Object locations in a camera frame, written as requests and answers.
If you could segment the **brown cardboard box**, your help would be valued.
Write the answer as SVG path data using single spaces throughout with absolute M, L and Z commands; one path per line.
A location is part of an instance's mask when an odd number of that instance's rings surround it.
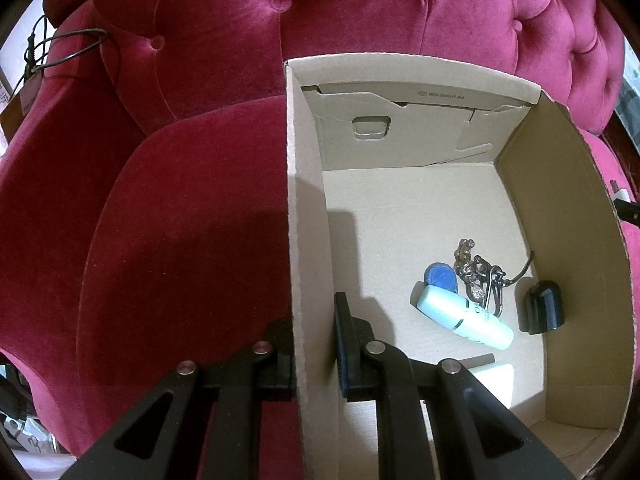
M 576 478 L 620 434 L 634 364 L 634 271 L 608 189 L 566 108 L 527 80 L 391 53 L 285 63 L 288 224 L 300 426 L 311 479 L 378 473 L 374 408 L 338 391 L 333 296 L 410 358 L 482 344 L 416 310 L 424 270 L 462 238 L 504 295 L 512 408 Z M 565 323 L 526 332 L 525 295 L 560 286 Z

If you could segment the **white usb charger plug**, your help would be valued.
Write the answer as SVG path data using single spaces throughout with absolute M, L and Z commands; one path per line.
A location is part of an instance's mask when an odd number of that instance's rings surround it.
M 612 200 L 620 200 L 621 202 L 631 203 L 631 197 L 626 188 L 621 188 L 615 180 L 610 181 L 612 188 Z

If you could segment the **white rectangular block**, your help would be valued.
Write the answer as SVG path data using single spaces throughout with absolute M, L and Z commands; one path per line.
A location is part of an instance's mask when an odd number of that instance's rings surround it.
M 507 362 L 493 362 L 470 369 L 472 375 L 506 408 L 510 408 L 514 393 L 514 367 Z

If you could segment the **light blue white tube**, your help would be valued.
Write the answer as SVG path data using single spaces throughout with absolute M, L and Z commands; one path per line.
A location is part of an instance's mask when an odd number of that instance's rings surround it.
M 496 350 L 506 350 L 513 342 L 513 330 L 500 318 L 456 292 L 427 285 L 416 308 L 446 330 L 470 341 Z

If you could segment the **black plastic cap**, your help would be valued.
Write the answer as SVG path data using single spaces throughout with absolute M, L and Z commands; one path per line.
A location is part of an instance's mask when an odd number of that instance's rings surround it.
M 538 335 L 565 323 L 561 289 L 554 281 L 540 281 L 525 295 L 526 332 Z

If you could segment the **blue round key fob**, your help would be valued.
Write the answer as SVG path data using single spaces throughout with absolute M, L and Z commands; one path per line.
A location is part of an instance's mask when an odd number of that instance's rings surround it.
M 447 263 L 434 262 L 424 271 L 424 284 L 458 292 L 458 278 L 454 269 Z

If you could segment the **red velvet tufted sofa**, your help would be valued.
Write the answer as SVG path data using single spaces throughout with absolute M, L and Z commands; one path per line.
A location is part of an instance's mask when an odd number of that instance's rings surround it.
M 599 0 L 68 0 L 61 60 L 1 162 L 1 350 L 81 458 L 183 361 L 293 326 L 285 63 L 496 70 L 563 105 L 601 177 L 624 40 Z M 307 476 L 296 397 L 259 474 Z

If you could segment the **brown leather tag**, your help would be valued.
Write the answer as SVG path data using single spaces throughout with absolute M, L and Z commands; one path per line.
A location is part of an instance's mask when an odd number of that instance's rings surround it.
M 1 113 L 1 128 L 6 142 L 12 141 L 18 128 L 21 127 L 25 117 L 32 109 L 40 90 L 41 81 L 42 73 L 35 73 L 26 81 L 21 90 L 12 96 L 8 106 Z

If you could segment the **metal keychain with carabiner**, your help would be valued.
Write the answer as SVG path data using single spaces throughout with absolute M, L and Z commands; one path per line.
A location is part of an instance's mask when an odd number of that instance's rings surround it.
M 463 282 L 466 296 L 483 309 L 494 302 L 494 315 L 500 318 L 503 310 L 504 274 L 500 266 L 494 266 L 480 255 L 472 255 L 474 240 L 462 238 L 454 251 L 454 273 Z

